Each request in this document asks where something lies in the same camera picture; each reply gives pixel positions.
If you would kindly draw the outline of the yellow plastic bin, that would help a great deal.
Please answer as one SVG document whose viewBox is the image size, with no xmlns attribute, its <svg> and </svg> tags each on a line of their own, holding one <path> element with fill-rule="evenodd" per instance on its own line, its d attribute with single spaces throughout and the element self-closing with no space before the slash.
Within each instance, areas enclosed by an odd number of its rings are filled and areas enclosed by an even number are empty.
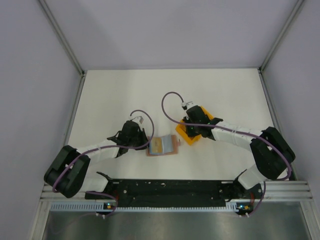
<svg viewBox="0 0 320 240">
<path fill-rule="evenodd" d="M 185 124 L 205 124 L 211 123 L 214 117 L 203 107 L 196 106 L 195 109 L 190 109 L 186 111 L 186 116 L 180 120 L 180 123 L 176 126 L 176 132 L 186 141 L 188 145 L 193 145 L 201 137 L 214 139 L 211 132 L 211 128 L 195 126 L 195 125 L 185 125 Z"/>
</svg>

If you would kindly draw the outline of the gold credit card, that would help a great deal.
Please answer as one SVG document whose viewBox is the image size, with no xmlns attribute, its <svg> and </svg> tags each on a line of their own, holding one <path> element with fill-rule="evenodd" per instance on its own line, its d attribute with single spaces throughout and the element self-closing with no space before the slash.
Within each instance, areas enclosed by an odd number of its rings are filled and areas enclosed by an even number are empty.
<svg viewBox="0 0 320 240">
<path fill-rule="evenodd" d="M 160 137 L 154 137 L 150 142 L 149 153 L 151 155 L 160 155 L 163 153 L 163 144 Z"/>
</svg>

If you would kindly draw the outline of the tan leather card holder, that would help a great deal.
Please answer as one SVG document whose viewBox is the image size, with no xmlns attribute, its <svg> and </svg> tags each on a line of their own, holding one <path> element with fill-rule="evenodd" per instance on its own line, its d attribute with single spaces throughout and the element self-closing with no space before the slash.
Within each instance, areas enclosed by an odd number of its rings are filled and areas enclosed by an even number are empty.
<svg viewBox="0 0 320 240">
<path fill-rule="evenodd" d="M 151 155 L 150 154 L 150 143 L 149 143 L 149 146 L 146 150 L 146 155 L 148 157 L 160 157 L 160 156 L 167 156 L 167 155 L 175 155 L 178 153 L 178 148 L 181 145 L 181 141 L 177 138 L 176 135 L 168 134 L 168 135 L 164 135 L 161 137 L 153 137 L 153 138 L 161 138 L 162 139 L 163 151 L 161 154 Z"/>
</svg>

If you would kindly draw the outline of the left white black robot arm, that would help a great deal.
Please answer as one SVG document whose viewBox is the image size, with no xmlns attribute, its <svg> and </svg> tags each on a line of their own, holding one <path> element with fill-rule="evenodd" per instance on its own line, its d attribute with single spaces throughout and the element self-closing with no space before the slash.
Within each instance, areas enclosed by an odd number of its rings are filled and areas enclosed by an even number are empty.
<svg viewBox="0 0 320 240">
<path fill-rule="evenodd" d="M 129 149 L 139 151 L 147 147 L 142 118 L 135 117 L 126 121 L 114 136 L 97 144 L 80 148 L 65 145 L 44 174 L 44 182 L 66 198 L 78 192 L 97 192 L 102 198 L 109 198 L 114 187 L 108 183 L 107 175 L 95 167 L 104 160 L 121 157 Z"/>
</svg>

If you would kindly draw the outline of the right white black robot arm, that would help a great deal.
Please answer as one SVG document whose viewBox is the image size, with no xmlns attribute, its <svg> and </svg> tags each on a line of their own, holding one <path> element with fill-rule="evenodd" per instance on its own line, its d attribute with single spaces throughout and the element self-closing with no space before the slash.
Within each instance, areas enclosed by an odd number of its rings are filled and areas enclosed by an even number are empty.
<svg viewBox="0 0 320 240">
<path fill-rule="evenodd" d="M 189 138 L 201 136 L 213 141 L 226 142 L 252 153 L 254 165 L 242 172 L 234 181 L 233 192 L 245 198 L 252 187 L 265 180 L 276 180 L 296 158 L 280 132 L 269 126 L 265 130 L 252 130 L 229 124 L 218 117 L 210 117 L 205 109 L 194 102 L 182 103 L 186 116 L 185 133 Z"/>
</svg>

